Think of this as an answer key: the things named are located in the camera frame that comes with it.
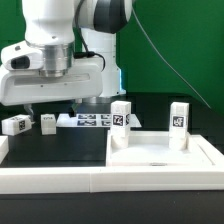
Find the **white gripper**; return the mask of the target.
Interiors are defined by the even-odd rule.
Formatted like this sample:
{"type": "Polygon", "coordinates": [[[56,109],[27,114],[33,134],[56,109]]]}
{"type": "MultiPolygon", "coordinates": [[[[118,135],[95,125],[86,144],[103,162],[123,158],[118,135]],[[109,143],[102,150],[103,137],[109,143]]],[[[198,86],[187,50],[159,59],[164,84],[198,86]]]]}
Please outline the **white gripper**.
{"type": "Polygon", "coordinates": [[[69,116],[75,117],[82,99],[99,96],[103,91],[103,62],[99,57],[76,59],[61,77],[43,77],[38,70],[8,71],[0,67],[0,103],[23,105],[33,118],[33,103],[72,100],[69,116]]]}

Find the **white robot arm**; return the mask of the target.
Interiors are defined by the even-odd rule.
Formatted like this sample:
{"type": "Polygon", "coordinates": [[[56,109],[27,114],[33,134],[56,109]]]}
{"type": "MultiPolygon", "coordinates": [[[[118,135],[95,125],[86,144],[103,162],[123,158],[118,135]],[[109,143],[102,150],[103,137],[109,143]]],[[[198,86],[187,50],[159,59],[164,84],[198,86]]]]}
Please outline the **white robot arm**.
{"type": "Polygon", "coordinates": [[[0,103],[5,106],[97,97],[105,64],[74,51],[74,29],[115,34],[135,0],[22,0],[25,39],[1,51],[0,103]]]}

